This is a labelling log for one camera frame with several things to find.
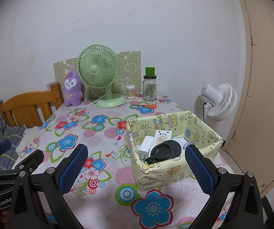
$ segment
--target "black cable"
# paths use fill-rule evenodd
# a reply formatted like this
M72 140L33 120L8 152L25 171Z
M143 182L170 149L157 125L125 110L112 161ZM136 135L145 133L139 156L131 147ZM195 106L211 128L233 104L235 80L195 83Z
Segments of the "black cable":
M205 104L207 104L207 103L204 102L204 104L203 104L203 121L204 121L204 122L205 122L205 112L204 112L204 105L205 105Z

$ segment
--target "wooden chair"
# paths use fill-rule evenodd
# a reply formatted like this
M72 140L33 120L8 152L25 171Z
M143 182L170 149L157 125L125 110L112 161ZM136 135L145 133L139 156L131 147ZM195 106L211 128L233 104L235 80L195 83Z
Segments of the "wooden chair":
M50 91L23 93L10 98L5 103L0 102L2 118L11 126L22 127L24 124L28 128L42 126L36 105L40 107L46 121L52 115L49 102L53 102L56 109L64 103L60 84L52 84L50 89Z

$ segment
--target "stuffed animal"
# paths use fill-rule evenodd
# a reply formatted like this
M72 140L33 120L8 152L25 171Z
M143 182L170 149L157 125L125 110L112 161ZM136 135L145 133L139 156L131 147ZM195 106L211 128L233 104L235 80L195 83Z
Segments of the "stuffed animal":
M64 106L79 106L83 93L81 92L82 80L76 70L70 71L64 82Z

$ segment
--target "cardboard box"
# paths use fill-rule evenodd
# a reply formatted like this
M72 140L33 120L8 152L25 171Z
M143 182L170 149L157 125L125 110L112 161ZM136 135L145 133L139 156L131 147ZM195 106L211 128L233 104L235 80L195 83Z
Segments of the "cardboard box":
M191 175L185 156L150 165L140 160L136 145L140 145L146 135L154 136L156 130L171 130L173 136L185 137L211 161L215 159L224 142L222 137L190 111L127 120L127 145L140 190L164 186Z

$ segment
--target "cotton swab container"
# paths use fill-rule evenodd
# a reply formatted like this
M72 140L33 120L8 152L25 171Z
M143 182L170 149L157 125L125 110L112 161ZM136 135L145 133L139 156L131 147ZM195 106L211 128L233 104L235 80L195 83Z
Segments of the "cotton swab container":
M135 98L135 85L127 85L126 86L126 98L134 99Z

